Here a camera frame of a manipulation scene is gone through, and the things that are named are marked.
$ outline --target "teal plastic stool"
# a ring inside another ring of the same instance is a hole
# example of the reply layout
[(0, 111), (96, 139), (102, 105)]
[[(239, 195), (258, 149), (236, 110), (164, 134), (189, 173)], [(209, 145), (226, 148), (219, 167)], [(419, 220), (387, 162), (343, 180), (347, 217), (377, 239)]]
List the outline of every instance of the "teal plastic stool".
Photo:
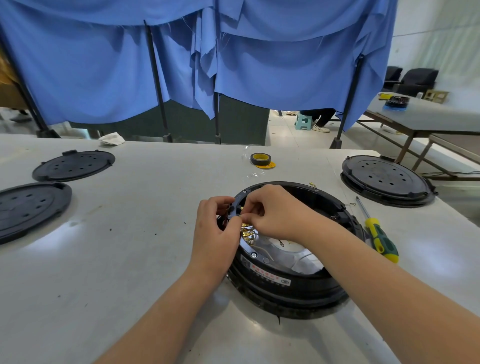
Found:
[(297, 113), (297, 121), (295, 122), (295, 129), (311, 130), (312, 129), (312, 117)]

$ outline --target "label sticker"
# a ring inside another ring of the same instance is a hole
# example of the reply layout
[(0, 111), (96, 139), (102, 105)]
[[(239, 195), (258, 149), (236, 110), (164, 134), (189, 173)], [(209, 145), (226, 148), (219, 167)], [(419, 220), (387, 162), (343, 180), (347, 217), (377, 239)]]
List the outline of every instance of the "label sticker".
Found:
[(245, 258), (243, 255), (240, 255), (240, 261), (244, 266), (253, 270), (256, 274), (258, 274), (259, 276), (262, 276), (263, 278), (266, 278), (272, 283), (281, 284), (282, 286), (290, 286), (290, 284), (292, 283), (292, 281), (289, 279), (276, 276), (275, 274), (272, 274), (270, 272), (267, 272), (264, 269), (261, 269), (260, 267), (258, 267), (257, 265), (249, 261), (247, 258)]

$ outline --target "forearm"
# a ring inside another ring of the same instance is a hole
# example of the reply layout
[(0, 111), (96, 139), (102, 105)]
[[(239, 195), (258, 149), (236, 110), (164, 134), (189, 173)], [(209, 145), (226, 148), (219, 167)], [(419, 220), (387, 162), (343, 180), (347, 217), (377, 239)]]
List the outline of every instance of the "forearm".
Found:
[(214, 289), (212, 282), (187, 269), (96, 364), (173, 363)]
[(401, 362), (463, 363), (478, 358), (479, 317), (337, 223), (322, 220), (322, 231), (316, 225), (304, 232), (301, 243), (320, 259)]

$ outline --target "hand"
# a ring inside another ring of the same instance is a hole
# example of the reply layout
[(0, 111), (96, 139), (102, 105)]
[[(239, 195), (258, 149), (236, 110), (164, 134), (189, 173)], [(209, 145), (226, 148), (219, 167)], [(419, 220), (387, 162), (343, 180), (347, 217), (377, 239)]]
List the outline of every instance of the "hand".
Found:
[(192, 257), (187, 270), (203, 276), (215, 288), (232, 264), (240, 243), (241, 218), (230, 219), (224, 231), (218, 228), (217, 215), (227, 212), (228, 204), (235, 199), (229, 196), (211, 197), (200, 201), (193, 234)]
[(250, 192), (240, 213), (243, 222), (252, 224), (262, 235), (300, 244), (304, 244), (301, 233), (314, 216), (321, 215), (274, 184)]

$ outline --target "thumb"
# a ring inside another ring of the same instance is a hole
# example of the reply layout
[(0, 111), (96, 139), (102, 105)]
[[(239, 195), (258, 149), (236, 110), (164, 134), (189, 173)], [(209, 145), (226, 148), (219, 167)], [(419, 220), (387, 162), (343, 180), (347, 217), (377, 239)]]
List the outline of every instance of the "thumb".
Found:
[(253, 227), (256, 227), (257, 224), (260, 223), (260, 220), (262, 219), (261, 216), (257, 214), (252, 214), (252, 213), (243, 214), (243, 215), (240, 215), (240, 217), (244, 224), (253, 225)]
[(228, 222), (228, 225), (225, 228), (224, 233), (232, 238), (237, 237), (237, 240), (238, 240), (240, 239), (241, 225), (242, 225), (242, 219), (239, 216), (234, 216)]

